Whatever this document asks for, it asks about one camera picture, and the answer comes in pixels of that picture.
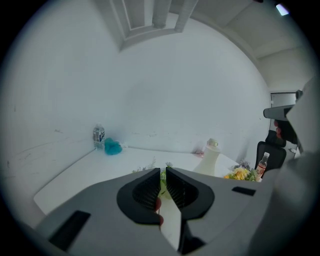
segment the black chair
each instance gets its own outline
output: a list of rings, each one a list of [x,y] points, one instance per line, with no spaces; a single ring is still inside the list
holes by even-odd
[[[270,154],[265,172],[268,170],[280,168],[287,156],[287,151],[284,148],[268,144],[264,141],[260,141],[256,149],[256,161],[254,167],[255,169],[257,168],[265,152],[268,152]]]

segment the white wall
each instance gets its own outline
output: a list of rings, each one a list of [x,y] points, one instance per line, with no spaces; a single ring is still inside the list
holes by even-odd
[[[302,90],[315,75],[315,66],[302,47],[259,59],[259,70],[272,93]]]
[[[167,23],[176,20],[169,14]],[[9,57],[1,183],[16,217],[32,227],[43,218],[33,196],[93,149],[97,121],[136,148],[192,152],[216,138],[224,155],[252,165],[267,135],[262,76],[233,43],[192,19],[183,33],[119,53],[93,4],[58,2],[29,24]]]

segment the black slot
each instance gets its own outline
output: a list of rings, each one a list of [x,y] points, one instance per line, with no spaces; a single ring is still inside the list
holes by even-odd
[[[244,195],[248,195],[248,196],[253,196],[255,194],[255,190],[254,189],[250,189],[250,188],[245,188],[245,187],[241,187],[241,186],[235,186],[232,191],[234,192],[238,192]]]
[[[90,215],[90,213],[77,210],[53,234],[53,236],[49,239],[49,242],[66,252],[87,222]]]

